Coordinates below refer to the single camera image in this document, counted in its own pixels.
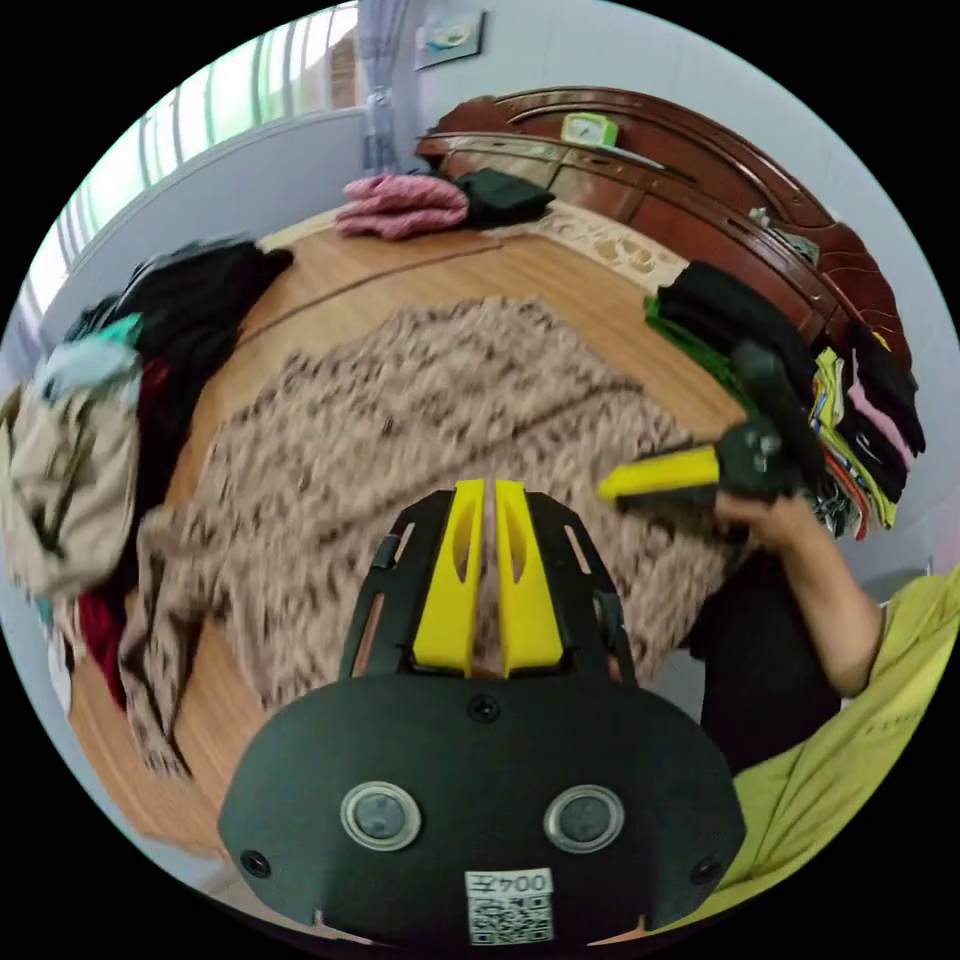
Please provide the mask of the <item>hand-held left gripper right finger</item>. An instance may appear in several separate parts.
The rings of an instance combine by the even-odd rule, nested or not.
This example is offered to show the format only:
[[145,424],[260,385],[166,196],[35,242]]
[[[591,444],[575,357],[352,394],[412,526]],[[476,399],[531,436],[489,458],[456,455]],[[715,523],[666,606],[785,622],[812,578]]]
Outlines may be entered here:
[[496,480],[494,511],[503,676],[553,672],[564,649],[523,484]]

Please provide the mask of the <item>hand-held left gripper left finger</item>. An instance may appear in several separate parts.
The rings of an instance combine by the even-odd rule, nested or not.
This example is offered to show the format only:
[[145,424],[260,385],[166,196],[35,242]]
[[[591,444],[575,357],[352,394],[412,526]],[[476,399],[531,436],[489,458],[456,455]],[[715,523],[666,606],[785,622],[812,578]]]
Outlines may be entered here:
[[475,646],[486,481],[460,481],[447,518],[413,642],[421,671],[468,677]]

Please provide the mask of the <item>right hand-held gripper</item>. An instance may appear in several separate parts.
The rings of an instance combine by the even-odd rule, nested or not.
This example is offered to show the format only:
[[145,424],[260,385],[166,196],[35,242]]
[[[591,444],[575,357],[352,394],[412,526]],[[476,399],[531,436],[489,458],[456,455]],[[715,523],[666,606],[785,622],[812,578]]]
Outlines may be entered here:
[[802,473],[771,428],[730,428],[711,443],[692,441],[614,467],[597,496],[636,511],[655,505],[714,507],[723,491],[772,502],[797,493]]

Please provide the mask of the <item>person's right hand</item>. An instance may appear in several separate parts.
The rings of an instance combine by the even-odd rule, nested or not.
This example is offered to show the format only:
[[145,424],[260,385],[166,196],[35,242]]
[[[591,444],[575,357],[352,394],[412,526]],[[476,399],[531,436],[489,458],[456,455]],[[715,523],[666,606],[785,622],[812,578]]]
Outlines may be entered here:
[[783,553],[823,533],[812,508],[801,496],[779,497],[772,502],[719,492],[714,503],[718,520],[749,529],[759,545]]

